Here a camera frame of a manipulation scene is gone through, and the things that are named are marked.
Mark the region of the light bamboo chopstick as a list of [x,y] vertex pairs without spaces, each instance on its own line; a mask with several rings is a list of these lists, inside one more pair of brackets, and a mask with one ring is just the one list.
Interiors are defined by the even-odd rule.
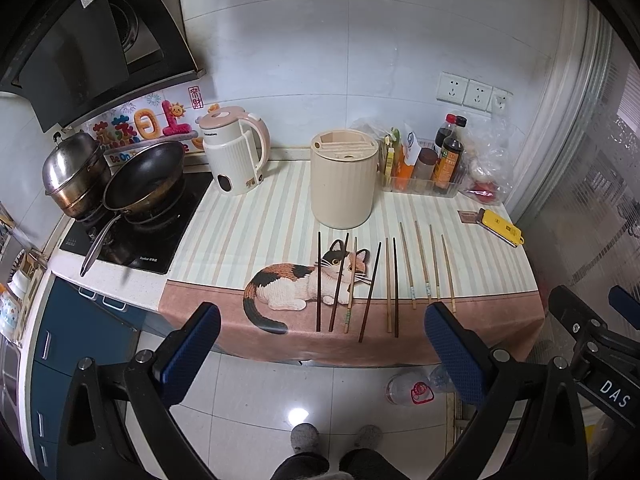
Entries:
[[454,276],[452,275],[452,267],[451,267],[451,261],[450,261],[450,257],[449,257],[449,250],[448,250],[448,246],[447,246],[447,241],[446,241],[446,236],[444,234],[442,234],[440,236],[440,239],[442,240],[442,251],[444,252],[444,258],[445,258],[445,268],[446,268],[446,272],[447,272],[447,282],[448,282],[448,288],[449,288],[449,297],[450,297],[450,311],[453,315],[456,315],[457,313],[457,303],[456,303],[456,294],[454,293]]
[[434,235],[433,226],[428,226],[430,229],[430,240],[431,240],[431,248],[432,248],[432,259],[434,266],[434,283],[435,283],[435,297],[437,300],[440,300],[442,296],[440,296],[440,279],[439,279],[439,267],[438,267],[438,259],[437,259],[437,244]]
[[414,288],[414,281],[413,281],[413,275],[411,270],[411,260],[410,260],[409,251],[408,251],[406,231],[404,228],[404,224],[402,222],[399,222],[399,229],[400,229],[402,252],[404,253],[404,258],[405,258],[405,266],[406,266],[406,273],[407,273],[408,284],[409,284],[411,307],[412,307],[412,310],[416,310],[416,289]]
[[425,251],[423,236],[422,236],[422,232],[421,232],[421,228],[418,220],[414,220],[413,225],[414,225],[414,230],[416,231],[416,240],[418,241],[426,298],[428,301],[431,301],[432,285],[430,280],[430,274],[428,273],[428,265],[427,265],[427,258],[426,258],[426,251]]
[[390,281],[390,239],[385,237],[385,292],[386,292],[386,332],[391,333],[393,331],[392,320],[392,292],[393,286]]
[[356,236],[354,236],[354,242],[352,243],[352,258],[350,259],[350,280],[349,280],[349,285],[348,285],[348,301],[347,301],[347,306],[346,306],[346,312],[345,312],[345,318],[344,318],[344,330],[343,333],[344,334],[348,334],[349,332],[349,326],[350,326],[350,319],[352,318],[352,303],[354,302],[354,287],[355,287],[355,278],[356,278],[356,272],[357,272],[357,243],[358,243],[358,238]]

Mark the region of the plastic bottle on floor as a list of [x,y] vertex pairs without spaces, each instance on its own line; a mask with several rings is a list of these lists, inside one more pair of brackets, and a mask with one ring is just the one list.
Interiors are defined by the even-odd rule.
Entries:
[[456,388],[442,365],[401,370],[388,381],[386,399],[391,404],[422,406],[439,393],[455,393]]

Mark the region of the black induction cooktop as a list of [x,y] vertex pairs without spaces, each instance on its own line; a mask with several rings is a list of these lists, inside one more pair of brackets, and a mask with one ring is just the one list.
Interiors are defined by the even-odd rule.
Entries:
[[105,237],[99,259],[131,269],[165,274],[213,177],[184,174],[166,200],[136,218],[122,218]]

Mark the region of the striped cat table cloth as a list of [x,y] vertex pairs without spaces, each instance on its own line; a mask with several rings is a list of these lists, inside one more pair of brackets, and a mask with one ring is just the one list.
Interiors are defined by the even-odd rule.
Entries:
[[180,326],[216,304],[224,352],[336,366],[432,364],[425,308],[444,302],[486,344],[524,359],[544,307],[523,247],[474,223],[464,195],[383,192],[361,226],[322,226],[308,162],[276,162],[244,195],[204,194],[158,308]]

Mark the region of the brown card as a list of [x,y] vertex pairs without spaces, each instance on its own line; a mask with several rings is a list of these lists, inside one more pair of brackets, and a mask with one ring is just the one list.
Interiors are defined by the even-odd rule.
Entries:
[[458,216],[462,223],[477,224],[478,222],[480,222],[480,218],[482,218],[482,213],[479,210],[459,210]]

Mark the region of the brown lid spice jar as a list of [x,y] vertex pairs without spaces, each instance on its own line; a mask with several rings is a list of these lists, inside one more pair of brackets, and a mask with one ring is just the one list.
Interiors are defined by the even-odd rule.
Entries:
[[413,167],[412,177],[416,180],[429,181],[432,178],[438,155],[432,148],[421,148]]

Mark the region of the orange snack packet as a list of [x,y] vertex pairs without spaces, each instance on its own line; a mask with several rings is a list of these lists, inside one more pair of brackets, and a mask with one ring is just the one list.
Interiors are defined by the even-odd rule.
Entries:
[[398,192],[405,192],[408,188],[412,173],[413,163],[411,162],[411,150],[401,141],[397,143],[396,159],[394,166],[393,188]]

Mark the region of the clear plastic bag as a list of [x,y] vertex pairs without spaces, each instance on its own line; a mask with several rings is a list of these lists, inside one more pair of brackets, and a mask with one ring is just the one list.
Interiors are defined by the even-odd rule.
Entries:
[[502,204],[513,188],[515,157],[510,150],[514,127],[508,115],[472,117],[457,128],[463,145],[459,192],[486,205]]

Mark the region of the white blue packet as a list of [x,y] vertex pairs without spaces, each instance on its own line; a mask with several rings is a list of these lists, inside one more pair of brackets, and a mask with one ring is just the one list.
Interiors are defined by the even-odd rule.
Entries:
[[421,145],[413,128],[405,124],[404,133],[402,134],[402,146],[404,147],[405,164],[414,166],[419,158]]

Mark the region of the stainless steel pot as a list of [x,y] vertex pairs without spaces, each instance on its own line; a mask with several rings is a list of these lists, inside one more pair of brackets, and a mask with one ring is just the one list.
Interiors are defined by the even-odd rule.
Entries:
[[89,133],[53,135],[54,150],[42,166],[46,195],[70,218],[85,218],[102,204],[112,174],[104,149]]

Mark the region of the crumpled plastic bag left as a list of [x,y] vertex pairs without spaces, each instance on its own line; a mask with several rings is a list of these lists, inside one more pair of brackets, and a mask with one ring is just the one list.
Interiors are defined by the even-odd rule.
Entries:
[[380,142],[385,138],[389,138],[392,141],[397,139],[396,129],[392,126],[385,125],[381,119],[375,117],[355,119],[349,124],[349,128],[367,133]]

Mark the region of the black range hood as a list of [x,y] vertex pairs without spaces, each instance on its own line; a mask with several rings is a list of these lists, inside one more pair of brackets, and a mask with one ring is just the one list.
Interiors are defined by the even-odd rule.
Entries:
[[1,0],[1,90],[44,131],[201,73],[180,0]]

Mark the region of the white wall socket right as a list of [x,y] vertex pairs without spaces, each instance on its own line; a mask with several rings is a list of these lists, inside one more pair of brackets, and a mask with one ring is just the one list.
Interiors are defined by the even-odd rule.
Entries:
[[488,112],[493,115],[505,115],[511,105],[513,94],[510,91],[494,87],[491,90]]

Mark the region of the colourful wall sticker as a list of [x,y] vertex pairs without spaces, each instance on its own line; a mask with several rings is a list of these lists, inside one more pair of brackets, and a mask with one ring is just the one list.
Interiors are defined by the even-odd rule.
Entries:
[[218,107],[206,99],[202,84],[178,84],[115,106],[76,131],[89,133],[113,168],[164,141],[178,142],[186,154],[200,154],[204,148],[198,121]]

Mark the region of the white wall socket left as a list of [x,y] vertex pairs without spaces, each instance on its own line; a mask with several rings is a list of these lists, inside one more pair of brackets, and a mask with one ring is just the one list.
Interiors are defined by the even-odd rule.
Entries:
[[436,99],[461,105],[468,87],[468,78],[450,73],[441,73],[436,88]]

